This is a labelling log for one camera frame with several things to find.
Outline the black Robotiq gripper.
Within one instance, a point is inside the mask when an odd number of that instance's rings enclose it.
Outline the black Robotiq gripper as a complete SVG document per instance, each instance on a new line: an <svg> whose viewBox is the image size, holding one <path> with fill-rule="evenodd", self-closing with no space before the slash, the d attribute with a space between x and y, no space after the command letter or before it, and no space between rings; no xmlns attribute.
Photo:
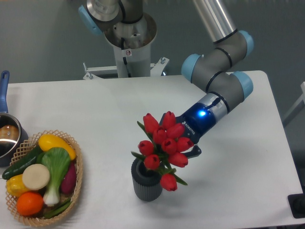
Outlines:
<svg viewBox="0 0 305 229"><path fill-rule="evenodd" d="M163 124L166 113L164 113L159 121ZM214 114L206 109L202 103L195 103L191 108L179 117L176 117L178 123L184 125L185 131L182 136L189 138L194 144L197 144L200 138L209 131L215 124L216 118ZM194 145L192 150L184 153L187 158L198 157L202 153L198 145Z"/></svg>

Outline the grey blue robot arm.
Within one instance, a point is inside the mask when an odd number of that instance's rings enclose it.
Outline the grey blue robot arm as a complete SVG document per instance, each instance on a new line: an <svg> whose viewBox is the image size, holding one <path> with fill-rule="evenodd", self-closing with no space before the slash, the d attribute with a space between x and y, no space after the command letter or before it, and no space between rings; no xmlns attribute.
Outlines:
<svg viewBox="0 0 305 229"><path fill-rule="evenodd" d="M200 15L214 45L208 55L192 54L182 64L181 73L205 92L205 96L178 117L184 136L193 143L253 91L253 82L243 72L227 71L248 56L254 41L240 31L220 0L196 0ZM164 59L151 67L151 44L157 28L154 19L143 12L141 0L87 0L78 9L91 33L104 34L113 47L120 78L160 75Z"/></svg>

